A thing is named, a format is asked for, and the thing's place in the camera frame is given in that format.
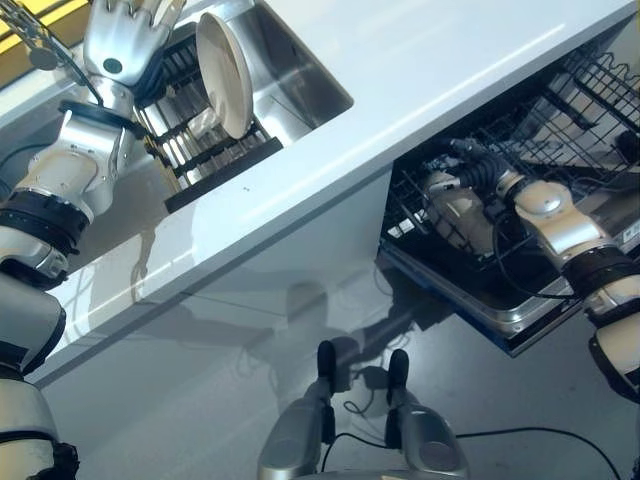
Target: gray floor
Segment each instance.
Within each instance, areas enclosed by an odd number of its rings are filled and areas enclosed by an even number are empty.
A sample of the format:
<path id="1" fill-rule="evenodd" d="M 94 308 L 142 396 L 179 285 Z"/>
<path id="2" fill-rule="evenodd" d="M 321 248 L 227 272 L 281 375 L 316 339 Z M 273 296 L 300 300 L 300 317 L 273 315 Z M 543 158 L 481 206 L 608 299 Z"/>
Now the gray floor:
<path id="1" fill-rule="evenodd" d="M 353 379 L 334 397 L 339 432 L 380 438 L 380 367 L 402 347 L 411 358 L 409 388 L 455 432 L 568 429 L 599 444 L 629 478 L 638 410 L 597 371 L 587 351 L 592 329 L 581 315 L 511 359 L 386 267 L 372 265 L 334 291 L 309 284 L 295 293 L 315 300 L 268 328 L 213 321 L 210 302 L 192 298 L 183 312 L 156 319 L 46 387 L 63 439 L 79 447 L 79 478 L 254 478 L 278 412 L 313 381 L 324 339 L 335 341 L 341 371 Z M 346 400 L 360 407 L 371 400 L 366 418 L 349 414 Z M 612 478 L 572 439 L 522 433 L 462 442 L 472 478 Z M 399 453 L 350 439 L 328 462 L 329 469 L 401 465 Z"/>

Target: black cable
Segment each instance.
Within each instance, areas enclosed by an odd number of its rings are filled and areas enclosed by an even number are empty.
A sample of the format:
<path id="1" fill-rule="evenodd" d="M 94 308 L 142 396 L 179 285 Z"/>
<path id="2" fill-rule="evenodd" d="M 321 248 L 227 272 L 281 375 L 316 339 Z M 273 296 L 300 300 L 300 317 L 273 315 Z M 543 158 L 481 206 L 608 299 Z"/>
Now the black cable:
<path id="1" fill-rule="evenodd" d="M 616 469 L 615 465 L 609 459 L 607 454 L 602 451 L 602 449 L 600 447 L 598 447 L 595 443 L 593 443 L 588 438 L 585 438 L 585 437 L 583 437 L 581 435 L 578 435 L 577 433 L 569 432 L 567 430 L 560 430 L 560 429 L 557 429 L 557 428 L 549 428 L 549 427 L 518 427 L 518 428 L 506 428 L 506 429 L 503 429 L 503 430 L 487 430 L 485 432 L 463 433 L 463 434 L 460 434 L 460 435 L 456 435 L 456 438 L 465 439 L 465 438 L 489 437 L 489 436 L 494 436 L 494 435 L 507 435 L 507 434 L 510 434 L 510 433 L 521 433 L 521 432 L 555 433 L 557 435 L 563 435 L 565 437 L 570 437 L 570 438 L 574 438 L 576 440 L 580 440 L 581 442 L 589 445 L 596 452 L 598 452 L 598 454 L 602 457 L 602 459 L 607 463 L 607 466 L 611 470 L 611 473 L 613 473 L 613 476 L 614 476 L 614 478 L 616 480 L 622 480 L 622 478 L 620 477 L 620 474 L 618 473 L 618 470 Z M 385 449 L 385 450 L 392 450 L 391 448 L 387 447 L 386 445 L 370 442 L 368 440 L 365 440 L 364 438 L 358 437 L 357 435 L 353 435 L 352 433 L 342 432 L 342 433 L 336 435 L 336 438 L 333 440 L 331 445 L 329 445 L 329 447 L 327 447 L 326 452 L 324 452 L 324 457 L 322 458 L 322 467 L 320 469 L 320 472 L 324 472 L 325 471 L 325 468 L 327 466 L 327 459 L 329 458 L 329 453 L 331 453 L 331 449 L 333 448 L 333 446 L 336 444 L 336 441 L 340 437 L 349 437 L 349 438 L 353 438 L 354 440 L 358 440 L 359 442 L 364 443 L 365 445 L 369 445 L 371 447 L 382 448 L 382 449 Z"/>
<path id="2" fill-rule="evenodd" d="M 508 218 L 506 216 L 503 216 L 501 218 L 498 218 L 498 220 L 496 221 L 495 225 L 493 226 L 493 233 L 491 235 L 492 237 L 492 243 L 493 243 L 493 254 L 496 257 L 496 261 L 498 263 L 498 267 L 500 268 L 500 272 L 502 273 L 502 276 L 505 278 L 505 280 L 507 280 L 507 282 L 509 282 L 509 284 L 515 288 L 516 290 L 519 290 L 520 292 L 529 295 L 531 297 L 538 297 L 538 298 L 549 298 L 552 300 L 575 300 L 578 297 L 576 295 L 553 295 L 550 293 L 539 293 L 539 292 L 534 292 L 532 290 L 528 290 L 524 287 L 522 287 L 521 285 L 519 285 L 514 279 L 513 277 L 511 277 L 511 275 L 509 275 L 509 273 L 507 272 L 507 269 L 504 266 L 504 263 L 502 261 L 502 256 L 500 255 L 500 251 L 499 251 L 499 238 L 500 238 L 500 226 L 502 225 L 502 223 L 504 222 L 504 220 Z"/>
<path id="3" fill-rule="evenodd" d="M 611 470 L 611 473 L 613 473 L 613 476 L 616 478 L 616 480 L 621 480 L 620 474 L 618 473 L 618 470 L 616 470 L 615 465 L 609 459 L 609 457 L 607 457 L 607 455 L 602 451 L 600 447 L 598 447 L 591 440 L 584 438 L 576 433 L 568 432 L 566 430 L 559 430 L 557 428 L 548 428 L 548 427 L 518 427 L 518 428 L 507 428 L 504 430 L 488 430 L 486 432 L 463 433 L 462 435 L 456 435 L 456 437 L 460 439 L 476 438 L 476 437 L 488 437 L 492 435 L 506 435 L 509 433 L 518 433 L 518 432 L 549 432 L 549 433 L 556 433 L 558 435 L 564 435 L 566 437 L 575 438 L 576 440 L 580 440 L 581 442 L 586 443 L 591 448 L 593 448 L 596 452 L 598 452 L 598 454 L 600 454 L 600 456 L 604 459 L 604 461 L 607 462 L 607 465 L 609 466 L 609 469 Z"/>
<path id="4" fill-rule="evenodd" d="M 385 450 L 391 450 L 386 445 L 382 445 L 380 443 L 370 442 L 369 440 L 365 440 L 364 438 L 358 437 L 357 435 L 354 435 L 352 433 L 342 432 L 342 433 L 339 433 L 338 435 L 336 435 L 336 438 L 333 440 L 333 442 L 331 442 L 331 445 L 329 445 L 327 447 L 327 451 L 324 452 L 324 457 L 322 458 L 322 467 L 320 468 L 320 472 L 324 472 L 324 469 L 327 466 L 327 459 L 329 458 L 329 453 L 331 453 L 331 449 L 333 448 L 333 446 L 336 444 L 336 442 L 338 441 L 338 439 L 340 437 L 353 438 L 354 440 L 358 440 L 359 442 L 364 443 L 365 445 L 369 445 L 370 447 L 376 447 L 376 448 L 382 448 L 382 449 L 385 449 Z"/>
<path id="5" fill-rule="evenodd" d="M 365 413 L 367 413 L 367 410 L 369 410 L 369 407 L 371 407 L 371 405 L 373 404 L 374 397 L 375 397 L 375 393 L 373 390 L 371 390 L 371 395 L 369 396 L 369 400 L 367 401 L 367 404 L 363 408 L 358 407 L 358 405 L 356 405 L 356 403 L 351 400 L 347 400 L 346 402 L 343 402 L 342 406 L 347 412 L 360 415 L 362 418 L 366 420 Z"/>

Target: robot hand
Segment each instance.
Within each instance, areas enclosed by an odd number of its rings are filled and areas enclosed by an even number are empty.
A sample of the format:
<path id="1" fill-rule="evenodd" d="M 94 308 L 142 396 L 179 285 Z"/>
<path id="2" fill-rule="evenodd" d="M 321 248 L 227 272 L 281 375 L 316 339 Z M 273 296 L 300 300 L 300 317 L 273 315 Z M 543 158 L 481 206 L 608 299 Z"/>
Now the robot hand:
<path id="1" fill-rule="evenodd" d="M 162 88 L 158 57 L 185 0 L 171 0 L 161 17 L 156 15 L 160 3 L 145 0 L 134 12 L 127 0 L 96 0 L 85 35 L 84 62 L 89 74 L 124 85 L 138 103 Z"/>

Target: black joint ring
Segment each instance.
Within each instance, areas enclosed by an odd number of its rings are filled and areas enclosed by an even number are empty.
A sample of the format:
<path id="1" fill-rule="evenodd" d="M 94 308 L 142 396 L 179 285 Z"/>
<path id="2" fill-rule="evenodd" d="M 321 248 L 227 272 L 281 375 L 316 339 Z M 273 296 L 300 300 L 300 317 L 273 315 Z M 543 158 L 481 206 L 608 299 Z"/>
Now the black joint ring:
<path id="1" fill-rule="evenodd" d="M 137 122 L 129 120 L 115 113 L 108 108 L 100 107 L 90 103 L 74 102 L 72 100 L 62 100 L 58 110 L 61 112 L 71 111 L 71 113 L 80 117 L 88 118 L 100 123 L 106 123 L 116 128 L 124 128 L 130 131 L 139 140 L 144 138 L 148 132 Z"/>

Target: yellow surface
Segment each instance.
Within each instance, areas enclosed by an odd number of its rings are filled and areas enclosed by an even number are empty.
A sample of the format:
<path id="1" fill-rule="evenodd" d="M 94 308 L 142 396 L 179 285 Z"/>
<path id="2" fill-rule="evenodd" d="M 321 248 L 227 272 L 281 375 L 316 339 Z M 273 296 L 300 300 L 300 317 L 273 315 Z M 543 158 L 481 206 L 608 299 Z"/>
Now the yellow surface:
<path id="1" fill-rule="evenodd" d="M 24 0 L 23 3 L 31 10 L 33 13 L 37 14 L 38 12 L 44 10 L 53 2 L 47 0 Z M 65 15 L 69 15 L 70 13 L 76 11 L 78 8 L 86 5 L 86 0 L 69 0 L 68 3 L 64 4 L 60 8 L 54 10 L 53 12 L 45 15 L 41 21 L 45 25 L 51 25 L 52 23 L 60 20 Z M 4 24 L 4 22 L 0 21 L 0 35 L 7 32 L 9 28 Z M 9 50 L 11 47 L 20 43 L 20 38 L 16 35 L 12 35 L 7 38 L 3 42 L 0 42 L 0 54 Z"/>

